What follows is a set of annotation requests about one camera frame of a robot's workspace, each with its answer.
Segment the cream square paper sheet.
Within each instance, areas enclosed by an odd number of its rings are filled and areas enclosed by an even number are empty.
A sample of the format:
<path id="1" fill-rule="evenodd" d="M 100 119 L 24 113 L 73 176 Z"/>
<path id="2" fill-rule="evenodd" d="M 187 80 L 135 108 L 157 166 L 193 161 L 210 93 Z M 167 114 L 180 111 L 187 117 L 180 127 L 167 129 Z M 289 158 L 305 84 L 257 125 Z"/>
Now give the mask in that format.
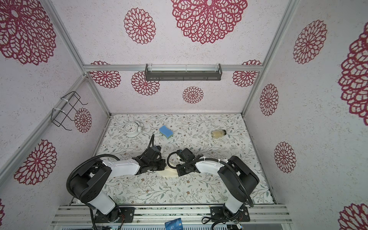
<path id="1" fill-rule="evenodd" d="M 167 169 L 164 169 L 163 171 L 159 171 L 159 174 L 162 177 L 178 177 L 177 170 L 172 169 L 172 168 L 167 168 Z"/>

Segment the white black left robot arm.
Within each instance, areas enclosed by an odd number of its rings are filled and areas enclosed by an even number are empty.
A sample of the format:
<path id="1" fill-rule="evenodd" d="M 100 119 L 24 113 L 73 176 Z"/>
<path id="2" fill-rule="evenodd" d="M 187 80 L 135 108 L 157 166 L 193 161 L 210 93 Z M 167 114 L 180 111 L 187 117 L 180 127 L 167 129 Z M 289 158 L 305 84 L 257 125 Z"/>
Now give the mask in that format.
<path id="1" fill-rule="evenodd" d="M 111 154 L 101 154 L 77 166 L 69 175 L 66 188 L 83 204 L 109 215 L 117 212 L 117 204 L 103 191 L 108 180 L 163 171 L 165 167 L 161 146 L 149 146 L 141 155 L 129 160 L 119 160 Z"/>

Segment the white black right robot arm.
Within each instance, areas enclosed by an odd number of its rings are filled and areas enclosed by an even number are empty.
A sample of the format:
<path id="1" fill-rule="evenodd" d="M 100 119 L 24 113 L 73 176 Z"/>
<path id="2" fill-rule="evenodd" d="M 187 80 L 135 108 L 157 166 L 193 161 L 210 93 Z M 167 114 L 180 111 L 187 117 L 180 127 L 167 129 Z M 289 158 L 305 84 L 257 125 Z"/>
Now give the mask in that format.
<path id="1" fill-rule="evenodd" d="M 175 169 L 178 176 L 189 173 L 209 173 L 217 175 L 222 180 L 226 189 L 230 192 L 224 207 L 232 214 L 238 212 L 243 205 L 254 207 L 252 192 L 260 182 L 259 177 L 237 156 L 232 156 L 227 160 L 207 158 L 202 154 L 194 155 L 189 149 L 177 150 L 167 157 L 167 161 L 173 155 L 177 155 L 180 164 L 168 166 Z"/>

